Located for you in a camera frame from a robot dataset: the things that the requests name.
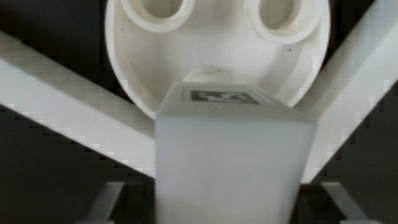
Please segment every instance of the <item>eye hole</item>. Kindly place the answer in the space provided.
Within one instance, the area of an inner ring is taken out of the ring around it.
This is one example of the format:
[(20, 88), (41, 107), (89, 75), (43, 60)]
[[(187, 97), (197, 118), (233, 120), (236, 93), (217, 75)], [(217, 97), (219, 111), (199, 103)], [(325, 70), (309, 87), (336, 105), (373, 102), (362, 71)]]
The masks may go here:
[(121, 5), (137, 26), (149, 32), (165, 33), (185, 24), (195, 0), (121, 0)]
[(295, 15), (295, 0), (261, 0), (259, 16), (268, 29), (279, 29)]
[(169, 18), (179, 8), (183, 0), (140, 0), (147, 12), (158, 18)]

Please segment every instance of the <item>diagonal white bar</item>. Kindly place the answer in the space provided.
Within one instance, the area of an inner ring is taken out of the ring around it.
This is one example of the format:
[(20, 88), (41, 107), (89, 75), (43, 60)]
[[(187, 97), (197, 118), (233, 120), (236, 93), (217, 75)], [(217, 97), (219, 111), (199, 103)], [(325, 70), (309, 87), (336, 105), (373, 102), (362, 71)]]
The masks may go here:
[(318, 121), (309, 183), (398, 80), (398, 1), (377, 0), (297, 109)]
[(155, 176), (153, 120), (137, 107), (2, 32), (0, 104)]

